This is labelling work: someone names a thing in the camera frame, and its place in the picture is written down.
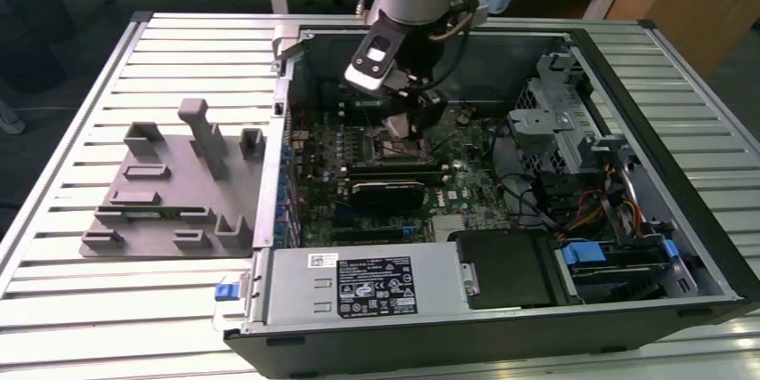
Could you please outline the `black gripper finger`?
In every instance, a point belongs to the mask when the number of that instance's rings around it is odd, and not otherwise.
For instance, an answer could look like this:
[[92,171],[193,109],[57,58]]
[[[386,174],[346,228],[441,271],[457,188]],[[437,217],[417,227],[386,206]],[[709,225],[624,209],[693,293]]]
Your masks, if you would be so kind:
[[444,113],[444,93],[426,90],[417,94],[416,104],[409,111],[409,140],[416,141],[434,126]]

